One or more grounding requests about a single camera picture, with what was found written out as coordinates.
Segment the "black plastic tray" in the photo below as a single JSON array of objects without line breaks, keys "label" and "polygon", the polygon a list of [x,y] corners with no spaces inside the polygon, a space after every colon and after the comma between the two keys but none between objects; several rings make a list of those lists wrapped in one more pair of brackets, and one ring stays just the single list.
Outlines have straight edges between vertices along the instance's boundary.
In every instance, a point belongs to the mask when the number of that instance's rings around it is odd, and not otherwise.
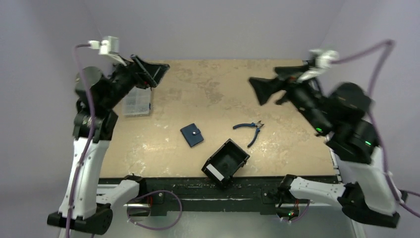
[{"label": "black plastic tray", "polygon": [[[249,158],[250,155],[245,150],[232,139],[228,139],[206,160],[202,167],[202,172],[218,187],[224,189],[229,186],[234,174],[246,164]],[[208,164],[212,164],[221,174],[223,174],[223,181],[219,181],[206,169]]]}]

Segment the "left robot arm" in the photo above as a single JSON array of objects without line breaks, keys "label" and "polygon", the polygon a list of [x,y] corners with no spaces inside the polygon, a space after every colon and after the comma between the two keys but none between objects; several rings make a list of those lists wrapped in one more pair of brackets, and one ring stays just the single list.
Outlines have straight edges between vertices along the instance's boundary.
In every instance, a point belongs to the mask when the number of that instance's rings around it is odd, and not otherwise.
[{"label": "left robot arm", "polygon": [[62,204],[47,218],[48,225],[63,229],[64,237],[103,235],[111,226],[115,207],[130,200],[146,200],[148,190],[138,176],[126,176],[102,196],[97,195],[97,189],[118,120],[114,107],[133,88],[157,87],[169,68],[168,64],[150,63],[131,55],[114,64],[110,75],[95,66],[77,74],[72,169]]}]

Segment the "blue card holder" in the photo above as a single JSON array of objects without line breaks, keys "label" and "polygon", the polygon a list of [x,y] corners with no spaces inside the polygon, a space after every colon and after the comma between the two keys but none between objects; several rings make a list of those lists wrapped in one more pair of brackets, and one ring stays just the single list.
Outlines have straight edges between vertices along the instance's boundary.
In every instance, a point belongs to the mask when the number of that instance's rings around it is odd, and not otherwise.
[{"label": "blue card holder", "polygon": [[201,131],[198,129],[195,123],[181,128],[180,132],[190,147],[194,147],[204,141]]}]

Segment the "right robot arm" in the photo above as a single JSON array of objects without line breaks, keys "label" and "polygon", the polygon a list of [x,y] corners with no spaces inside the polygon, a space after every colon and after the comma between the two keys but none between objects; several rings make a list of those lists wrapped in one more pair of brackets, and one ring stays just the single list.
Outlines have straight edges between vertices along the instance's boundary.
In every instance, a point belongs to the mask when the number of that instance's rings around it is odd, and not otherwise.
[{"label": "right robot arm", "polygon": [[278,188],[279,198],[312,200],[340,207],[350,219],[379,227],[395,228],[400,220],[399,202],[408,193],[392,185],[382,169],[383,149],[378,132],[366,120],[372,99],[355,83],[343,82],[325,95],[316,77],[300,81],[306,66],[276,67],[273,79],[249,78],[258,102],[283,91],[278,105],[289,102],[326,137],[326,146],[353,172],[354,181],[329,184],[286,175]]}]

